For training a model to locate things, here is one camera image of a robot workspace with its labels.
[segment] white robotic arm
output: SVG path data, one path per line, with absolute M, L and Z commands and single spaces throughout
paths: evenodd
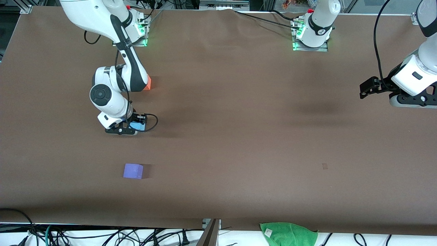
M 437 0 L 422 0 L 417 20 L 427 38 L 420 47 L 395 67 L 388 77 L 371 77 L 360 85 L 360 98 L 390 91 L 396 107 L 437 108 Z
M 143 131 L 146 115 L 135 113 L 121 92 L 150 89 L 150 77 L 132 46 L 144 35 L 139 29 L 144 14 L 127 9 L 122 0 L 60 0 L 60 3 L 73 24 L 111 39 L 125 61 L 123 65 L 99 67 L 94 73 L 90 99 L 101 111 L 97 117 L 100 123 L 112 134 L 135 135 Z
M 338 0 L 320 0 L 313 13 L 306 13 L 304 27 L 297 33 L 296 38 L 308 47 L 320 47 L 329 39 L 332 24 L 340 13 L 341 5 Z

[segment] black power cord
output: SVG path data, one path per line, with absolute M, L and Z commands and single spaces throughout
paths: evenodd
M 30 219 L 30 217 L 25 214 L 23 211 L 15 209 L 15 208 L 0 208 L 0 211 L 12 211 L 12 212 L 16 212 L 16 213 L 20 213 L 21 215 L 23 215 L 24 217 L 26 217 L 26 219 L 29 221 L 31 229 L 32 229 L 32 233 L 34 233 L 36 235 L 36 245 L 39 246 L 39 239 L 38 239 L 38 231 L 35 228 L 35 224 L 32 222 L 32 220 Z
M 94 42 L 89 42 L 89 41 L 87 40 L 87 32 L 88 32 L 88 31 L 84 31 L 84 32 L 83 32 L 83 39 L 84 39 L 85 42 L 87 42 L 88 44 L 96 44 L 96 43 L 99 41 L 100 37 L 102 36 L 102 35 L 99 35 L 99 36 L 97 37 L 96 41 L 94 41 Z
M 252 18 L 255 18 L 255 19 L 258 19 L 258 20 L 267 21 L 267 22 L 270 22 L 270 23 L 273 23 L 273 24 L 277 24 L 277 25 L 280 25 L 280 26 L 285 26 L 285 27 L 288 27 L 288 28 L 292 28 L 292 29 L 299 30 L 299 28 L 298 28 L 298 27 L 295 27 L 295 26 L 290 26 L 290 25 L 286 25 L 286 24 L 279 23 L 279 22 L 275 22 L 275 21 L 271 21 L 271 20 L 263 19 L 263 18 L 260 18 L 260 17 L 257 17 L 257 16 L 253 16 L 253 15 L 250 15 L 250 14 L 241 13 L 241 12 L 238 12 L 238 11 L 235 11 L 235 10 L 234 10 L 234 12 L 235 12 L 235 13 L 238 13 L 238 14 L 241 14 L 241 15 L 248 16 L 248 17 L 252 17 Z
M 190 241 L 187 238 L 187 233 L 184 229 L 182 229 L 182 246 L 190 244 Z
M 144 17 L 143 19 L 140 19 L 139 21 L 143 21 L 143 20 L 149 18 L 149 17 L 152 15 L 152 13 L 153 13 L 154 10 L 155 10 L 155 9 L 152 9 L 152 11 L 150 11 L 150 14 L 148 14 L 148 15 L 147 15 L 146 17 Z
M 376 17 L 376 21 L 375 21 L 375 27 L 373 28 L 373 46 L 375 47 L 375 54 L 376 54 L 376 60 L 378 61 L 378 69 L 379 69 L 379 77 L 381 78 L 382 83 L 384 84 L 384 86 L 389 89 L 390 91 L 393 91 L 393 89 L 387 87 L 387 85 L 385 84 L 384 81 L 384 76 L 382 75 L 382 68 L 381 68 L 381 59 L 379 58 L 379 52 L 378 52 L 378 46 L 376 44 L 376 27 L 378 26 L 378 21 L 379 18 L 382 14 L 382 11 L 384 10 L 384 8 L 387 6 L 387 4 L 390 2 L 390 0 L 387 0 L 381 7 L 381 10 L 378 13 L 378 16 Z
M 115 69 L 117 69 L 117 60 L 118 60 L 118 50 L 117 50 L 117 54 L 115 55 Z M 127 97 L 128 97 L 128 106 L 126 107 L 126 123 L 128 124 L 128 128 L 133 129 L 133 130 L 135 130 L 137 132 L 148 132 L 148 131 L 153 130 L 158 125 L 158 116 L 156 116 L 154 114 L 149 114 L 149 113 L 145 113 L 145 115 L 146 115 L 146 122 L 147 122 L 147 116 L 153 116 L 156 119 L 155 124 L 151 128 L 145 129 L 145 130 L 138 130 L 138 129 L 133 128 L 131 126 L 131 118 L 128 118 L 128 113 L 129 113 L 129 105 L 132 105 L 132 101 L 130 100 L 129 90 L 128 90 L 128 87 L 127 87 L 125 81 L 123 79 L 121 79 L 121 81 L 123 82 L 123 86 L 126 89 L 126 93 L 127 93 Z
M 269 12 L 277 13 L 277 14 L 278 14 L 279 16 L 281 16 L 282 18 L 284 18 L 284 19 L 286 19 L 286 20 L 289 20 L 289 21 L 293 21 L 293 18 L 288 18 L 287 16 L 283 15 L 281 12 L 279 12 L 279 11 L 277 11 L 277 10 L 272 9 L 272 10 L 269 10 Z
M 385 241 L 385 246 L 388 246 L 388 242 L 390 241 L 390 238 L 392 238 L 391 234 L 388 236 L 387 240 Z
M 158 239 L 156 238 L 156 234 L 154 234 L 152 238 L 153 238 L 153 244 L 156 244 L 157 246 L 159 246 Z
M 357 235 L 359 235 L 363 239 L 364 245 L 358 242 Z M 367 246 L 366 240 L 364 239 L 363 235 L 361 235 L 360 233 L 354 234 L 354 240 L 359 246 Z
M 326 246 L 326 244 L 328 243 L 329 238 L 332 236 L 332 232 L 326 237 L 325 241 L 323 242 L 323 244 L 321 246 Z
M 144 9 L 146 9 L 146 7 L 144 6 L 144 4 L 142 3 L 142 1 L 137 1 L 137 5 L 138 5 L 138 2 L 140 2 L 141 3 L 141 5 L 142 5 L 142 7 L 144 8 Z

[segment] brown table surface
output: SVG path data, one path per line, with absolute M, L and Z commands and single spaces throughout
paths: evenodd
M 88 45 L 60 7 L 34 7 L 0 65 L 0 207 L 50 223 L 437 234 L 436 111 L 359 98 L 378 75 L 374 21 L 341 15 L 329 52 L 309 53 L 288 28 L 230 10 L 164 11 L 136 49 L 152 90 L 131 94 L 159 125 L 121 137 L 88 97 L 110 40 Z M 381 17 L 384 73 L 423 40 L 408 16 Z M 123 178 L 125 163 L 151 177 Z

